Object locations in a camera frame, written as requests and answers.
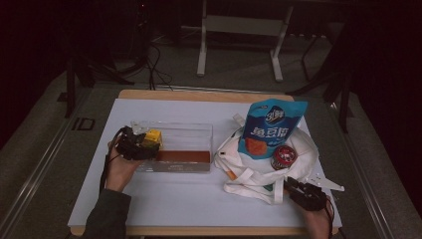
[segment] clear box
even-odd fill
[[[161,131],[162,146],[154,160],[137,171],[208,172],[212,162],[212,124],[140,121],[142,127]]]

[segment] blue snack bag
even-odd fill
[[[271,157],[276,147],[292,134],[307,106],[307,102],[277,99],[251,104],[238,151],[253,159]]]

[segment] white plastic bag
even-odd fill
[[[304,181],[309,177],[318,159],[317,146],[311,137],[295,128],[285,145],[292,147],[298,158],[290,168],[274,170],[271,159],[254,160],[248,155],[238,152],[239,137],[237,131],[229,137],[215,154],[215,165],[224,170],[231,180],[224,184],[224,190],[241,196],[258,198],[269,204],[283,202],[283,185],[286,177]],[[266,189],[273,185],[273,190]]]

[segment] dark sleeve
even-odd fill
[[[81,238],[124,239],[129,204],[130,196],[104,189],[87,219],[86,229]]]

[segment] brand logo on bag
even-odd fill
[[[268,124],[276,124],[285,118],[285,111],[278,106],[273,106],[265,115],[265,121]]]

